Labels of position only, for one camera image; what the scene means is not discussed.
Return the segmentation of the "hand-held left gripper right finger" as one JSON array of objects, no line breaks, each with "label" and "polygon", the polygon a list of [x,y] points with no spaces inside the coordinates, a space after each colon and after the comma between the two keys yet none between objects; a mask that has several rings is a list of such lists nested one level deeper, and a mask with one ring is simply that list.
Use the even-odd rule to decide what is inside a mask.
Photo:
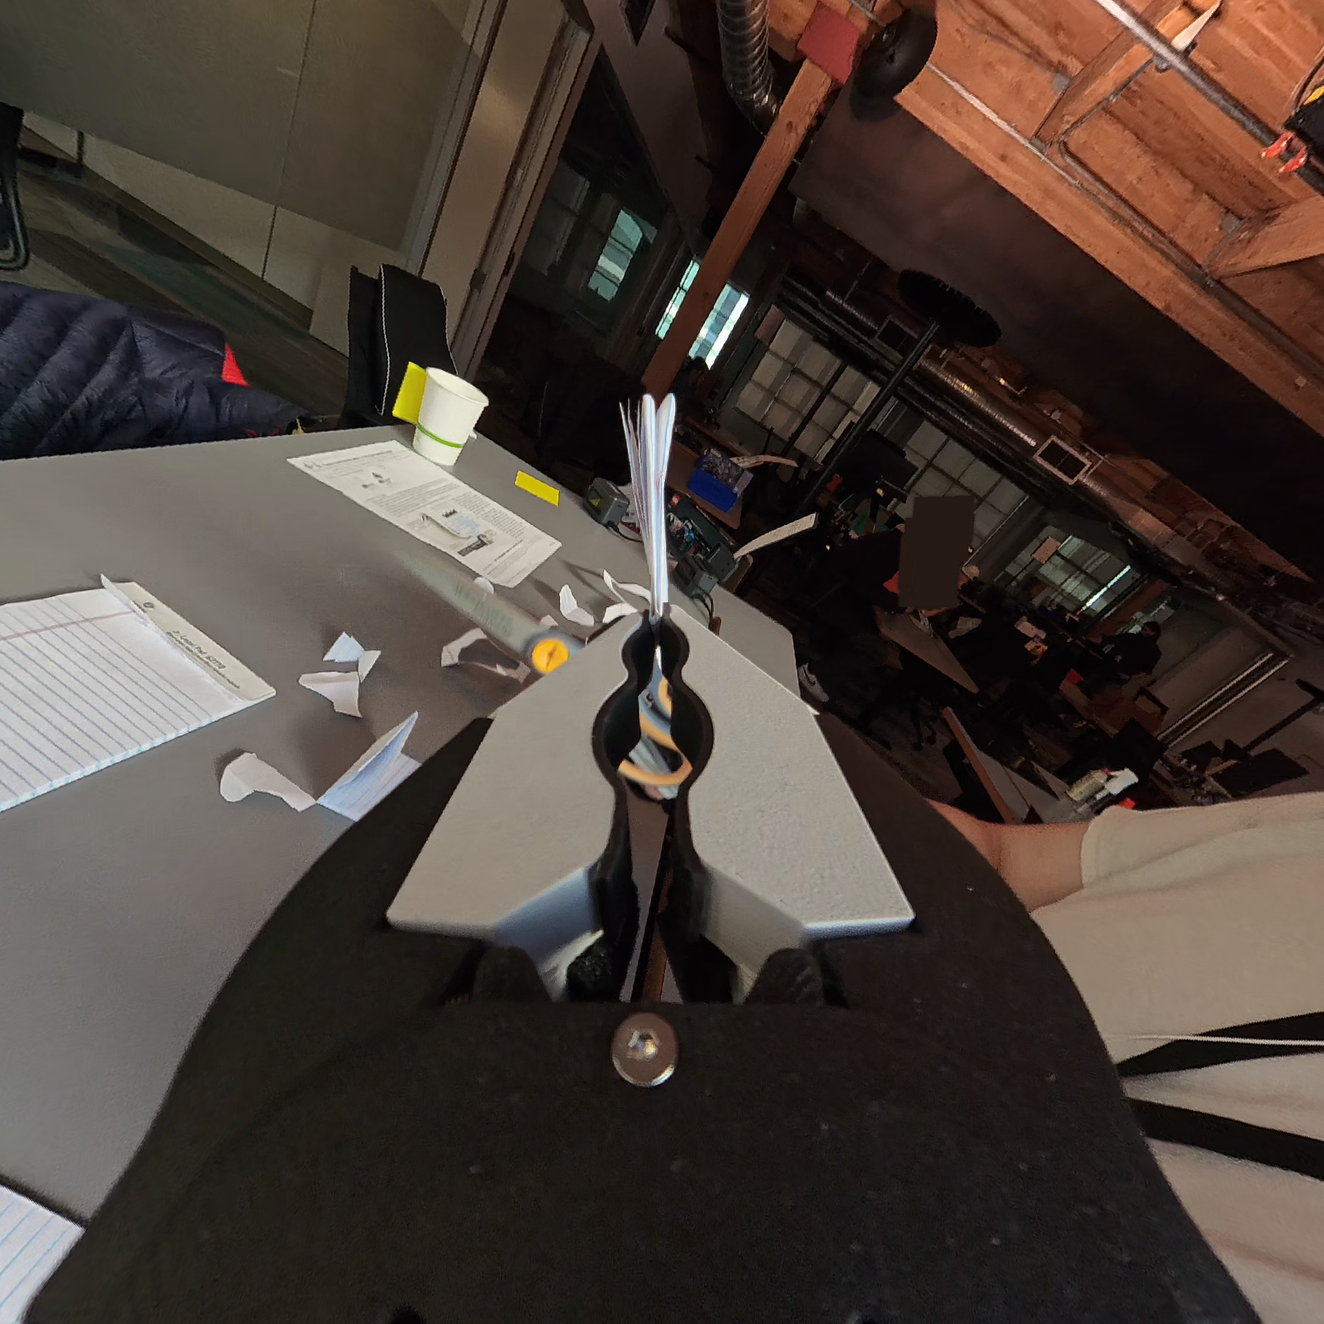
[{"label": "hand-held left gripper right finger", "polygon": [[817,712],[702,623],[669,613],[673,826],[665,946],[685,1001],[742,1001],[785,950],[915,924]]}]

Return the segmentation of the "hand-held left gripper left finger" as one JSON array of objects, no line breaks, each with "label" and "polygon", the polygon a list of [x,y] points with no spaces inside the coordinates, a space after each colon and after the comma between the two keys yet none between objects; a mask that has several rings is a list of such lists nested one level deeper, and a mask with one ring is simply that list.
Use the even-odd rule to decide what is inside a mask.
[{"label": "hand-held left gripper left finger", "polygon": [[622,761],[657,635],[639,613],[492,718],[389,924],[525,952],[555,999],[620,1001],[639,934]]}]

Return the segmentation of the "grey orange-handled scissors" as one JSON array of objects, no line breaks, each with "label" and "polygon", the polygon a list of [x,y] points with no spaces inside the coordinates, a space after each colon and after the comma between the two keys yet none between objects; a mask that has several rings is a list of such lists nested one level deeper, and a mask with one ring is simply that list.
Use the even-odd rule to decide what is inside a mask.
[{"label": "grey orange-handled scissors", "polygon": [[[549,676],[586,649],[557,621],[535,619],[521,605],[499,599],[480,580],[466,580],[440,564],[421,564],[411,574],[529,676]],[[673,686],[657,649],[653,674],[639,694],[639,741],[622,761],[620,775],[639,796],[673,802],[690,773],[692,763],[673,733]]]}]

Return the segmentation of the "lined paper piece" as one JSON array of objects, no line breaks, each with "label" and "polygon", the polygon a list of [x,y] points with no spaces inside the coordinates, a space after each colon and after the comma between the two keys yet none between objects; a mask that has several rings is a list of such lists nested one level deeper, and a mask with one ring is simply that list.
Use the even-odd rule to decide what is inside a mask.
[{"label": "lined paper piece", "polygon": [[645,394],[639,402],[622,406],[622,424],[631,467],[633,499],[639,515],[639,532],[649,562],[651,621],[659,623],[665,619],[671,603],[667,479],[677,426],[675,394],[667,394],[663,402]]}]

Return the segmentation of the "person's right forearm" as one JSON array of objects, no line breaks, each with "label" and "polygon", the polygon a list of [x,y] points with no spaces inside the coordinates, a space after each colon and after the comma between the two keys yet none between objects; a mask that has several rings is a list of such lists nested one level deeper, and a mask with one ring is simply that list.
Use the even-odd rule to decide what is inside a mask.
[{"label": "person's right forearm", "polygon": [[1081,893],[1088,824],[990,824],[941,802],[929,806],[970,842],[1027,911],[1035,913]]}]

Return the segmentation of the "scattered white paper scraps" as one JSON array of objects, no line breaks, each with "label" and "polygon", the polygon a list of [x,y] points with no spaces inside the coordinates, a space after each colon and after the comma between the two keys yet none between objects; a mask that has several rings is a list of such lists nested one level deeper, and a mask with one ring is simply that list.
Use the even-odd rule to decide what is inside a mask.
[{"label": "scattered white paper scraps", "polygon": [[[586,605],[574,603],[582,617],[594,617],[594,623],[602,627],[606,623],[620,621],[629,611],[649,611],[653,607],[653,595],[647,586],[622,584],[614,580],[610,572],[602,572],[602,576],[606,584],[608,605],[604,605],[604,611],[596,615]],[[289,777],[279,773],[273,765],[261,761],[255,753],[241,753],[224,769],[222,796],[227,802],[241,802],[253,794],[275,796],[296,812],[304,812],[316,804],[332,808],[334,800],[332,792],[316,800],[304,788],[298,788],[296,783],[293,783]]]}]

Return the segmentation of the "printed paper sheet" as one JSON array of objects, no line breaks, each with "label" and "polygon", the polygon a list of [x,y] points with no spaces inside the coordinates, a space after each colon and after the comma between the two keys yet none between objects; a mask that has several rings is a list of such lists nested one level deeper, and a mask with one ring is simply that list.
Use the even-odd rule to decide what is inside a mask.
[{"label": "printed paper sheet", "polygon": [[291,457],[291,463],[493,587],[519,587],[560,550],[558,538],[401,442]]}]

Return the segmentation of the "blue storage bin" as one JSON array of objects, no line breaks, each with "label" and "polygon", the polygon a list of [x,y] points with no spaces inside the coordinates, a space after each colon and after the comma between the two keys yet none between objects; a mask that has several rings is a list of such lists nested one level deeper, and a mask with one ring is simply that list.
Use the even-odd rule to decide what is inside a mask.
[{"label": "blue storage bin", "polygon": [[689,493],[718,513],[730,515],[740,505],[752,479],[752,469],[740,463],[736,455],[710,450],[696,457]]}]

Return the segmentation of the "white paper cup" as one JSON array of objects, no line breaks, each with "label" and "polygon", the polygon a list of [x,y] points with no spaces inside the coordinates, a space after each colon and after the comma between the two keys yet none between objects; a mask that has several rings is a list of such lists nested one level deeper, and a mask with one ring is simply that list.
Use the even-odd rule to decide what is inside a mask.
[{"label": "white paper cup", "polygon": [[490,404],[490,396],[462,377],[442,369],[423,371],[415,450],[438,467],[456,467]]}]

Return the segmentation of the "black office chair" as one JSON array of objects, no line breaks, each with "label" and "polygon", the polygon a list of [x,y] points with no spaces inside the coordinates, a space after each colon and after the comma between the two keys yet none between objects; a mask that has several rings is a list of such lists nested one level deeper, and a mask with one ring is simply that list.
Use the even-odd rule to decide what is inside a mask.
[{"label": "black office chair", "polygon": [[444,290],[385,264],[350,272],[344,426],[389,426],[415,369],[456,373]]}]

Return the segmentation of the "dark wooden column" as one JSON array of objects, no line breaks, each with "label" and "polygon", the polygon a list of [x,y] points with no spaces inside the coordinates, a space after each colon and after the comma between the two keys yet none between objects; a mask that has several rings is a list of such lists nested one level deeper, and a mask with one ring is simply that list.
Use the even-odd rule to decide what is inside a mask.
[{"label": "dark wooden column", "polygon": [[687,298],[671,321],[649,369],[643,375],[647,394],[661,402],[690,359],[720,294],[730,284],[738,260],[748,251],[773,197],[777,195],[799,148],[834,91],[832,75],[813,59],[803,59],[797,77],[767,132],[732,207],[708,247]]}]

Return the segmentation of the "navy puffer jacket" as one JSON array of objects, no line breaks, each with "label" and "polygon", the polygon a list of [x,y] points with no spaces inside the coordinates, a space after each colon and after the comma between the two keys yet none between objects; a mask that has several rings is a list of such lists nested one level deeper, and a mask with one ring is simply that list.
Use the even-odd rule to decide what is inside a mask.
[{"label": "navy puffer jacket", "polygon": [[3,284],[3,461],[287,436],[216,325]]}]

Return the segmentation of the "lined paper sheet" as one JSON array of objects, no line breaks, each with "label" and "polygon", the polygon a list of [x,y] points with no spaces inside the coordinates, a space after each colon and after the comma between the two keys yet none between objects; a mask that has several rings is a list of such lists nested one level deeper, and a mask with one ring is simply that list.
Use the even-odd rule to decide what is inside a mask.
[{"label": "lined paper sheet", "polygon": [[82,1236],[82,1224],[3,1186],[3,1322],[25,1320]]}]

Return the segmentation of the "black dome lamp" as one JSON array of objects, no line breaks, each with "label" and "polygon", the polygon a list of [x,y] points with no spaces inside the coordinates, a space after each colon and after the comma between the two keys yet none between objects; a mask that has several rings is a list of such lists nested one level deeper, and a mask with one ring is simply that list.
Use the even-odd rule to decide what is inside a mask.
[{"label": "black dome lamp", "polygon": [[884,111],[909,89],[929,65],[939,42],[937,4],[903,8],[872,38],[858,61],[852,87],[856,115]]}]

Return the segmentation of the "spiral metal duct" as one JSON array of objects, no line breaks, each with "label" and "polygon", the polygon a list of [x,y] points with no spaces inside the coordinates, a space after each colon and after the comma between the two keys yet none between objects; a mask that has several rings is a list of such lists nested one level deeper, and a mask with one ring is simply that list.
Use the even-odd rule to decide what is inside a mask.
[{"label": "spiral metal duct", "polygon": [[724,85],[742,115],[767,134],[781,109],[771,65],[771,4],[716,2]]}]

